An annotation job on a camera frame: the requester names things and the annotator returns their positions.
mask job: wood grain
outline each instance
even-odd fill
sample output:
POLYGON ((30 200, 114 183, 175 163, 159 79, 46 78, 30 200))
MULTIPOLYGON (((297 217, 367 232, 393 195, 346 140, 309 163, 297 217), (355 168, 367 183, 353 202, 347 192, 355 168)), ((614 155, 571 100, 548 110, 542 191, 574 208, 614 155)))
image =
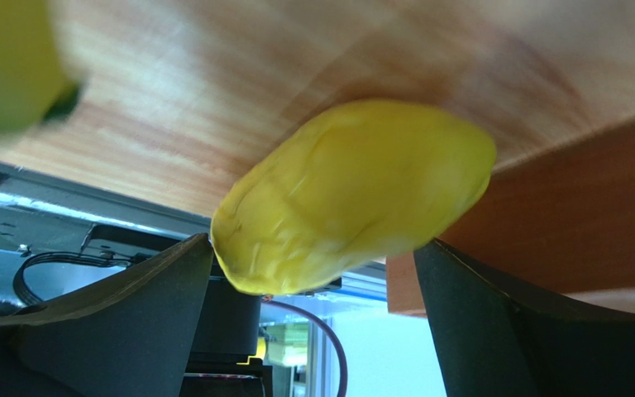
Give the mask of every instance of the wood grain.
POLYGON ((210 215, 296 127, 355 98, 433 103, 499 169, 635 117, 635 2, 67 0, 87 90, 0 161, 210 215))
MULTIPOLYGON (((495 175, 441 239, 559 293, 635 287, 635 123, 495 175)), ((387 260, 389 307, 424 313, 406 258, 387 260)))

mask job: yellow mango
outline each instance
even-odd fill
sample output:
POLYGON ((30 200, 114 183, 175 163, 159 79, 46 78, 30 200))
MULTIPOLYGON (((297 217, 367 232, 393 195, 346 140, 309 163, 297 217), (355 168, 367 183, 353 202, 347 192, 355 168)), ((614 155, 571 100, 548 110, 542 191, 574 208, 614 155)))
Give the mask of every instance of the yellow mango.
POLYGON ((45 0, 0 0, 0 132, 69 112, 78 87, 65 75, 45 0))
POLYGON ((212 244, 242 292, 314 289, 444 232, 484 193, 495 157, 485 132, 438 108, 341 105, 234 185, 212 217, 212 244))

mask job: brown wooden panel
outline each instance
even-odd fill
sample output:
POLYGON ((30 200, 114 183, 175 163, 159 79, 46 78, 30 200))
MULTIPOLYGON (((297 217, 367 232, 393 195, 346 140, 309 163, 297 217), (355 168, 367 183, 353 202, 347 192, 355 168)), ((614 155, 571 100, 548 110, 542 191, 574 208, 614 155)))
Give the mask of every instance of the brown wooden panel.
MULTIPOLYGON (((442 240, 561 293, 635 287, 635 122, 495 175, 442 240)), ((391 267, 390 307, 422 310, 412 261, 391 267)))
POLYGON ((627 0, 53 0, 86 76, 73 117, 0 161, 209 215, 317 112, 441 105, 500 169, 635 117, 627 0))

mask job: wooden board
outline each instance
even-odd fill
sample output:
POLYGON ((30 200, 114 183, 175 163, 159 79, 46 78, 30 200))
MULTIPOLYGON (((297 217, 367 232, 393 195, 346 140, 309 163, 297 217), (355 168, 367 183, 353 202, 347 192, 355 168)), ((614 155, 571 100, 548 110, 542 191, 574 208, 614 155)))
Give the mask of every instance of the wooden board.
MULTIPOLYGON (((495 175, 441 239, 559 293, 635 287, 635 123, 495 175)), ((423 314, 413 255, 386 264, 389 310, 423 314)))
POLYGON ((63 126, 0 141, 0 161, 191 213, 352 99, 467 117, 495 137, 500 169, 635 117, 635 2, 55 5, 84 100, 63 126))

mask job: wooden shelf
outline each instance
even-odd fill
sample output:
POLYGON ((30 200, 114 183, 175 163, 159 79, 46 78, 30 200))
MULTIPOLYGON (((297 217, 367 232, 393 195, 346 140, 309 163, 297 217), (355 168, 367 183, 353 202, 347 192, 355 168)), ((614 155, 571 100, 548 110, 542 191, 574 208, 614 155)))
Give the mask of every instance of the wooden shelf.
POLYGON ((352 99, 466 117, 499 170, 635 117, 635 2, 53 3, 83 100, 64 125, 0 137, 0 161, 201 215, 352 99))

